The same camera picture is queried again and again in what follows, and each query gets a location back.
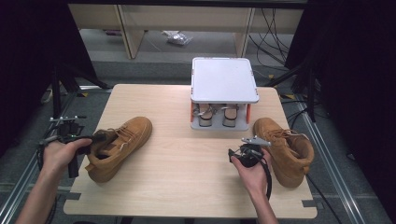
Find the shoe rack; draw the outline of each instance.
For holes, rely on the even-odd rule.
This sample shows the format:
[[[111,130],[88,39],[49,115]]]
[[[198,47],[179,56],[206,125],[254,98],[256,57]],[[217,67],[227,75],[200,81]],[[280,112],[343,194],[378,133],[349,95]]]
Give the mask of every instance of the shoe rack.
[[[198,57],[192,60],[191,127],[194,130],[246,131],[250,105],[259,99],[248,59]],[[207,113],[200,110],[204,105],[209,105],[211,110],[204,110]],[[224,119],[230,106],[232,109],[237,107],[236,119],[234,125],[227,126]]]

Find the wooden table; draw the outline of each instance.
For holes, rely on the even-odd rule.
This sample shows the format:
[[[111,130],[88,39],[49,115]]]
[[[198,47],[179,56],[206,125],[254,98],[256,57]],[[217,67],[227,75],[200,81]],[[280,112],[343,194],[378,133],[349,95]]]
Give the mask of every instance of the wooden table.
[[[228,149],[238,149],[242,137],[252,137],[251,127],[269,117],[289,128],[273,88],[258,88],[260,101],[251,106],[245,132],[193,130],[190,124],[191,86],[115,86],[97,129],[118,128],[126,120],[145,116],[153,124],[150,139],[128,157],[105,184],[93,182],[85,158],[64,211],[70,215],[124,217],[256,217],[256,212]],[[316,207],[306,180],[296,189],[279,185],[273,175],[270,200],[278,218],[314,218]]]

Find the shoe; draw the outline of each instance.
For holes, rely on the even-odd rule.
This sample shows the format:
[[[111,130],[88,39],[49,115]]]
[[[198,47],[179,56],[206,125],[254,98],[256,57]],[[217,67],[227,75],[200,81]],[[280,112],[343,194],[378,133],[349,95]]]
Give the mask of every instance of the shoe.
[[[212,107],[209,104],[199,104],[199,126],[209,127],[212,126]]]
[[[309,172],[314,159],[314,149],[305,134],[283,130],[269,118],[256,120],[253,134],[271,142],[264,147],[272,156],[276,179],[286,188],[297,188]]]
[[[234,128],[238,115],[238,105],[226,105],[224,107],[223,126]]]
[[[94,135],[104,134],[106,140],[91,145],[90,164],[85,167],[90,178],[97,183],[113,178],[125,159],[149,140],[151,131],[151,121],[145,117],[130,119],[118,129],[97,131]]]

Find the white lid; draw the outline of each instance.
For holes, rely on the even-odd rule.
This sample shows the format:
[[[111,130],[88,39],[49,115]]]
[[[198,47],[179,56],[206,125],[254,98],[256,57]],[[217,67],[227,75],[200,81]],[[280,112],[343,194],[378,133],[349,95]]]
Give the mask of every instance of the white lid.
[[[195,103],[257,103],[256,81],[244,58],[194,58],[191,99]]]

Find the suede boot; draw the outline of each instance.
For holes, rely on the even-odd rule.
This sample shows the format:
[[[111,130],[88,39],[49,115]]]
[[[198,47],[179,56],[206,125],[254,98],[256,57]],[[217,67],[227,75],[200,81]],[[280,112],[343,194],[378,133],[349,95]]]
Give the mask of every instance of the suede boot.
[[[286,188],[300,186],[314,159],[314,149],[306,135],[283,130],[269,118],[256,120],[253,134],[271,142],[271,146],[265,149],[272,156],[272,166],[279,183]]]
[[[97,131],[94,135],[104,133],[106,140],[91,145],[90,164],[85,167],[90,178],[98,183],[113,178],[124,160],[149,140],[151,131],[151,121],[145,117],[130,119],[118,129]]]

